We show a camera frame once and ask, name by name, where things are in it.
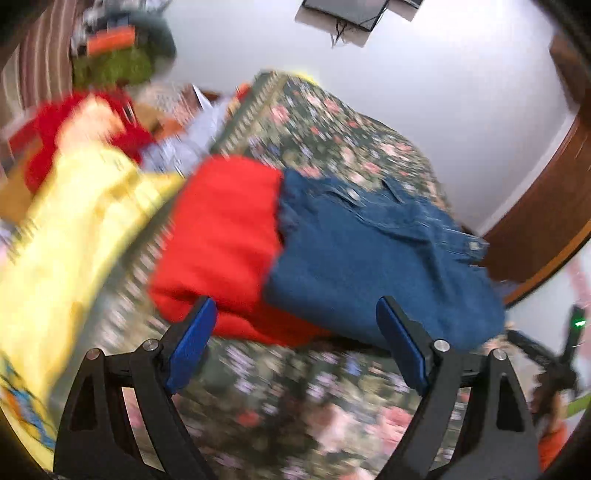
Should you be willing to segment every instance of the yellow garment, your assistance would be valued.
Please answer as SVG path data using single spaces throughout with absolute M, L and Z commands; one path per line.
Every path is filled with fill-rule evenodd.
M 44 411 L 48 396 L 93 299 L 122 251 L 182 182 L 176 174 L 142 173 L 103 144 L 55 157 L 0 270 L 0 400 L 21 433 L 36 431 L 39 451 L 31 453 L 38 461 L 51 445 L 43 438 L 54 435 Z

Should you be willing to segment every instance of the bed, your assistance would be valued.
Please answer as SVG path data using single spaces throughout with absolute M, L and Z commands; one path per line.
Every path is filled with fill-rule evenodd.
M 447 202 L 431 165 L 406 138 L 355 112 L 297 76 L 263 72 L 236 101 L 213 152 L 242 154 L 311 175 L 334 175 L 367 189 L 393 175 L 441 208 Z M 146 285 L 168 234 L 165 205 L 105 281 L 56 383 L 56 424 L 85 352 L 128 352 L 159 338 L 166 323 Z M 158 465 L 125 392 L 145 461 Z M 434 466 L 453 453 L 468 392 L 458 393 Z M 220 479 L 371 479 L 383 467 L 420 402 L 387 352 L 344 339 L 303 348 L 211 338 L 199 371 L 174 399 L 189 433 Z

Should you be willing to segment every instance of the screw head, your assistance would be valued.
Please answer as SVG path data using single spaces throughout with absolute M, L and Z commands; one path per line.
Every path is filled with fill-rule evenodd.
M 100 350 L 98 348 L 91 348 L 86 352 L 86 358 L 88 360 L 95 360 L 99 357 Z
M 495 357 L 497 360 L 504 360 L 504 359 L 506 359 L 506 358 L 507 358 L 507 354 L 505 353 L 505 351 L 501 350 L 500 348 L 495 348 L 495 349 L 492 351 L 492 354 L 494 355 L 494 357 Z
M 435 350 L 439 350 L 440 352 L 447 352 L 449 350 L 449 343 L 445 340 L 435 340 L 433 346 Z
M 158 348 L 159 342 L 155 338 L 148 338 L 144 343 L 142 343 L 142 347 L 147 352 L 153 352 Z

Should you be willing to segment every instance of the red folded cloth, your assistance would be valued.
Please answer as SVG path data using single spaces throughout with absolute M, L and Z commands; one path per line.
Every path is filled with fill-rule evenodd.
M 282 246 L 280 170 L 243 157 L 210 157 L 187 182 L 150 285 L 163 318 L 179 322 L 199 295 L 217 303 L 213 334 L 297 346 L 329 332 L 262 301 Z
M 42 148 L 29 162 L 25 171 L 25 184 L 35 193 L 53 165 L 53 155 L 57 150 L 56 138 L 62 123 L 76 113 L 76 107 L 90 95 L 90 92 L 73 92 L 59 102 L 43 104 L 37 115 L 31 121 L 33 129 L 41 139 Z M 94 97 L 109 104 L 111 110 L 123 123 L 124 130 L 108 139 L 108 143 L 125 153 L 136 163 L 141 162 L 139 151 L 142 147 L 154 141 L 152 135 L 146 131 L 132 116 L 131 99 L 122 90 L 112 92 L 92 92 Z

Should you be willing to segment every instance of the blue denim shirt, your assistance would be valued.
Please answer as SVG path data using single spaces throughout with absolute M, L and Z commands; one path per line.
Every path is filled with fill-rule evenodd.
M 318 326 L 387 348 L 375 320 L 391 295 L 433 339 L 470 350 L 497 335 L 504 307 L 486 269 L 484 240 L 392 178 L 377 192 L 285 172 L 278 225 L 285 250 L 264 297 Z

